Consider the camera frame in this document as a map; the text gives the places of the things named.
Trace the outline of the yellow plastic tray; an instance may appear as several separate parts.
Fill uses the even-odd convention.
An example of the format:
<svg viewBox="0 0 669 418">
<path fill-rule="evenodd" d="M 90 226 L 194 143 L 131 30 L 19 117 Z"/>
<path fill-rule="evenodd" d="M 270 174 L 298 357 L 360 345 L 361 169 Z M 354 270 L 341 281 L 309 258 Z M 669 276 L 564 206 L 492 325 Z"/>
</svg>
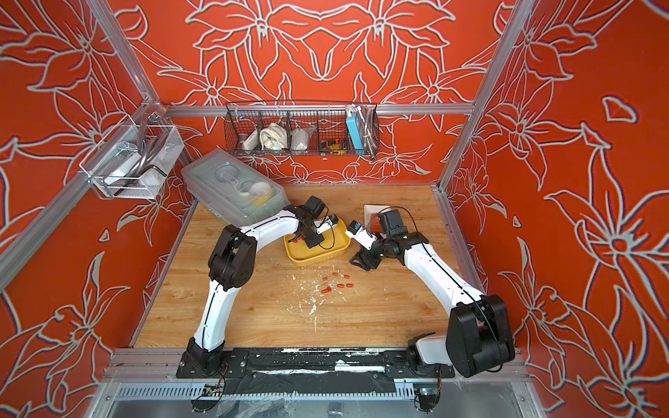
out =
<svg viewBox="0 0 669 418">
<path fill-rule="evenodd" d="M 295 235 L 288 235 L 283 239 L 287 257 L 298 268 L 304 268 L 322 261 L 327 261 L 346 254 L 350 245 L 350 237 L 346 235 L 347 228 L 340 221 L 323 233 L 324 242 L 313 248 L 308 248 L 303 238 L 294 240 Z"/>
</svg>

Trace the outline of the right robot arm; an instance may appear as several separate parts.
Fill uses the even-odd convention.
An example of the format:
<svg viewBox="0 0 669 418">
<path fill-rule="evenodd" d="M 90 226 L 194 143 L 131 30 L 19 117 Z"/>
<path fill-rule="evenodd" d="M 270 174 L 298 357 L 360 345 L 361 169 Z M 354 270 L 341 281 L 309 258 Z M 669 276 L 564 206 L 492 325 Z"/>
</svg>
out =
<svg viewBox="0 0 669 418">
<path fill-rule="evenodd" d="M 446 311 L 445 334 L 424 334 L 408 343 L 416 367 L 448 366 L 463 377 L 500 372 L 516 358 L 505 302 L 464 280 L 419 230 L 409 231 L 400 211 L 391 207 L 376 214 L 379 233 L 355 220 L 348 225 L 346 235 L 360 245 L 350 263 L 369 272 L 382 261 L 397 260 L 423 281 Z"/>
</svg>

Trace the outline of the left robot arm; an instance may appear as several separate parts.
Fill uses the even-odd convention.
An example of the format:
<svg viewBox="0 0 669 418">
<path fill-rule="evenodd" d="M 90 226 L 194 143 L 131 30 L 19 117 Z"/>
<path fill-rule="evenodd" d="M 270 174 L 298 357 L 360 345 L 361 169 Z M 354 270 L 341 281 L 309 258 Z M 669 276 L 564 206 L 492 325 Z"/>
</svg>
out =
<svg viewBox="0 0 669 418">
<path fill-rule="evenodd" d="M 288 205 L 250 226 L 226 226 L 208 260 L 210 279 L 207 303 L 193 337 L 179 362 L 179 379 L 211 378 L 222 373 L 226 326 L 240 289 L 254 273 L 256 254 L 267 245 L 292 235 L 309 248 L 325 242 L 339 218 L 312 196 L 303 205 Z"/>
</svg>

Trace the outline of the white square box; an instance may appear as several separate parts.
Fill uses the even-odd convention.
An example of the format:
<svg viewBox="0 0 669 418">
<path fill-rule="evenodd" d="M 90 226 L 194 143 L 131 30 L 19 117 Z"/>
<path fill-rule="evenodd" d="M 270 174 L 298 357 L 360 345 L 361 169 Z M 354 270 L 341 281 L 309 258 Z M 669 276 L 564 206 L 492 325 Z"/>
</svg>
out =
<svg viewBox="0 0 669 418">
<path fill-rule="evenodd" d="M 380 212 L 389 210 L 387 205 L 365 205 L 363 207 L 364 226 L 371 233 L 382 233 L 382 227 L 378 219 Z"/>
</svg>

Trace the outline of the clear lidded storage container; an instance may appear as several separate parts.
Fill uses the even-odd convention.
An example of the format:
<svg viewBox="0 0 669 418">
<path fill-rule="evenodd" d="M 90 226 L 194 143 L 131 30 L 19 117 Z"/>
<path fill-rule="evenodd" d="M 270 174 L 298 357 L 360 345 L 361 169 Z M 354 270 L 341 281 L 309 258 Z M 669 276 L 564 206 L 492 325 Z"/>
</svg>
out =
<svg viewBox="0 0 669 418">
<path fill-rule="evenodd" d="M 187 165 L 182 175 L 188 191 L 198 202 L 235 226 L 255 224 L 289 205 L 281 185 L 221 149 Z M 274 196 L 262 207 L 256 207 L 249 195 L 256 182 L 267 182 L 274 189 Z"/>
</svg>

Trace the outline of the blue box in basket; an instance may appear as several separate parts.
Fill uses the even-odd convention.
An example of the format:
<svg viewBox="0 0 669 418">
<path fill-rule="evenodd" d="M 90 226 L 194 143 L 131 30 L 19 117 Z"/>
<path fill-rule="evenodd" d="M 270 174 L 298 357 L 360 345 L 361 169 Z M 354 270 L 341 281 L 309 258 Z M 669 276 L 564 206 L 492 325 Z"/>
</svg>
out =
<svg viewBox="0 0 669 418">
<path fill-rule="evenodd" d="M 359 106 L 349 105 L 345 108 L 346 124 L 350 135 L 353 149 L 358 155 L 364 154 L 364 145 L 362 141 L 362 111 Z"/>
</svg>

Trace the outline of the yellow tape roll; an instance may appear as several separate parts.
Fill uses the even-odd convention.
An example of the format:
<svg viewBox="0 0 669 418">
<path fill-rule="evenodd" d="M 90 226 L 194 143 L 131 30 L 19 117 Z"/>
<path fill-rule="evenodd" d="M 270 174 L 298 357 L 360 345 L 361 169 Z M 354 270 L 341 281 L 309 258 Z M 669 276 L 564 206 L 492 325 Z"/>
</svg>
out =
<svg viewBox="0 0 669 418">
<path fill-rule="evenodd" d="M 267 182 L 256 182 L 249 189 L 249 195 L 256 207 L 262 207 L 274 196 L 274 189 Z"/>
</svg>

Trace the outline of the white cloth in basket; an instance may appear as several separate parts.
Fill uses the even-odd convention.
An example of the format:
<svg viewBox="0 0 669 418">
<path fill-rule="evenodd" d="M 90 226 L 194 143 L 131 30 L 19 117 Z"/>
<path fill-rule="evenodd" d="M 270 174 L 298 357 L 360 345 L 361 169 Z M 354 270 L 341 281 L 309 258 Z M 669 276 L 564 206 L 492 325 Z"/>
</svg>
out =
<svg viewBox="0 0 669 418">
<path fill-rule="evenodd" d="M 289 148 L 287 130 L 277 123 L 271 123 L 260 131 L 259 140 L 262 150 L 280 151 Z"/>
</svg>

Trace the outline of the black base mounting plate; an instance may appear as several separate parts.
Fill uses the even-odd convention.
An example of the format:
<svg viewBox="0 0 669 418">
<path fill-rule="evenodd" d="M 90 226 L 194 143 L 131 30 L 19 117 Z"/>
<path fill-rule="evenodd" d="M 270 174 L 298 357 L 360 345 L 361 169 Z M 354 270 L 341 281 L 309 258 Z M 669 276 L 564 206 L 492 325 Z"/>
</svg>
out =
<svg viewBox="0 0 669 418">
<path fill-rule="evenodd" d="M 228 379 L 248 374 L 379 374 L 390 379 L 456 376 L 448 365 L 420 365 L 407 348 L 223 348 L 200 367 L 185 352 L 178 362 L 179 379 L 214 378 L 223 372 Z"/>
</svg>

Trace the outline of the clear wall-mounted bin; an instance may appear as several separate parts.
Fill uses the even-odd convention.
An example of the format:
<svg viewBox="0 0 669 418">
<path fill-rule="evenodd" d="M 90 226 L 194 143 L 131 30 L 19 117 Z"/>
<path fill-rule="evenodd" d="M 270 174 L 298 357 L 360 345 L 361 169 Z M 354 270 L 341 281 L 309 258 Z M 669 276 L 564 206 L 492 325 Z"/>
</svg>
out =
<svg viewBox="0 0 669 418">
<path fill-rule="evenodd" d="M 123 118 L 79 163 L 103 200 L 156 200 L 184 150 L 175 125 L 151 116 Z"/>
</svg>

